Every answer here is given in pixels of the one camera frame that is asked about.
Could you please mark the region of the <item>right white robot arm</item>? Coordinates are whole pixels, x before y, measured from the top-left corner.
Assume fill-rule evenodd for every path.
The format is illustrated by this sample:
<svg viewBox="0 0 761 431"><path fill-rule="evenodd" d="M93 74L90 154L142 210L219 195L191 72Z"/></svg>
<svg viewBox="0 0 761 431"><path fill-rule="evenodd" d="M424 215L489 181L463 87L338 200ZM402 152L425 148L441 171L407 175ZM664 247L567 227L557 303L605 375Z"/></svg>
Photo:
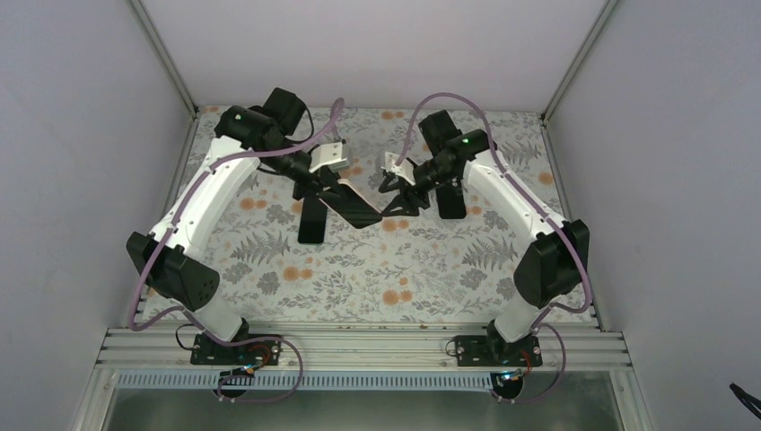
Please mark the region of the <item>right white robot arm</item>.
<svg viewBox="0 0 761 431"><path fill-rule="evenodd" d="M517 293L486 328L488 358L496 365L508 365L549 312L562 308L557 297L581 286L584 302L578 310L589 308L590 230L582 220L569 221L558 214L528 188L509 168L489 127L465 133L445 110L429 115L418 127L431 157L414 163L405 154L383 155L380 192L396 194L383 213L418 216L430 206L431 191L457 182L490 200L500 217L526 241L512 275Z"/></svg>

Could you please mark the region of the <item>phone with pink case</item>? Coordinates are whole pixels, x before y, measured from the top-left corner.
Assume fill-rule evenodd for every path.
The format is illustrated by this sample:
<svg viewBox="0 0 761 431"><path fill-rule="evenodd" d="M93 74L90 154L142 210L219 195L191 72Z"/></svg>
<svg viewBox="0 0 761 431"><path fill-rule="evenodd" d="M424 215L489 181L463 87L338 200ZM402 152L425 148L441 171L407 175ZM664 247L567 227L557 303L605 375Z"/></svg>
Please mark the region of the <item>phone with pink case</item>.
<svg viewBox="0 0 761 431"><path fill-rule="evenodd" d="M318 197L355 229L364 229L383 219L381 211L347 179L324 188Z"/></svg>

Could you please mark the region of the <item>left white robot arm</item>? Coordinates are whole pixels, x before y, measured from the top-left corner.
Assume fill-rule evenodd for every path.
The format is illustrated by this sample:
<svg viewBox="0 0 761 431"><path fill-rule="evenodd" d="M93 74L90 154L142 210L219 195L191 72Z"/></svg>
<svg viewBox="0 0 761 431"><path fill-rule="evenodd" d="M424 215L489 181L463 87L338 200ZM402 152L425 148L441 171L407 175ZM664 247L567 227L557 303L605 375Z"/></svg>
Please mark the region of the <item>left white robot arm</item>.
<svg viewBox="0 0 761 431"><path fill-rule="evenodd" d="M134 232L127 240L138 272L130 330L146 330L181 312L214 342L214 352L226 363L248 355L244 320L219 294L219 274L202 261L209 236L240 185L263 162L274 163L304 188L320 189L319 177L297 160L335 129L344 107L344 99L337 98L328 122L298 142L288 137L307 108L292 92L276 88L262 106L232 105L223 112L202 164L178 200L149 233Z"/></svg>

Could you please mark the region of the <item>black phone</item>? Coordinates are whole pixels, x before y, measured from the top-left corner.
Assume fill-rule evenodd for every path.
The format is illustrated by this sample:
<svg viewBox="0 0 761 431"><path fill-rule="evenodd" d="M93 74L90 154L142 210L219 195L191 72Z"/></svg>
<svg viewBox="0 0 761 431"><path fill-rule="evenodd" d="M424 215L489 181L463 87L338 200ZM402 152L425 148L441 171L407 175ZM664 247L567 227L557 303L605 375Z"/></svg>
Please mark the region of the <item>black phone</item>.
<svg viewBox="0 0 761 431"><path fill-rule="evenodd" d="M315 196L303 199L302 213L298 228L299 244L318 245L325 239L328 208Z"/></svg>

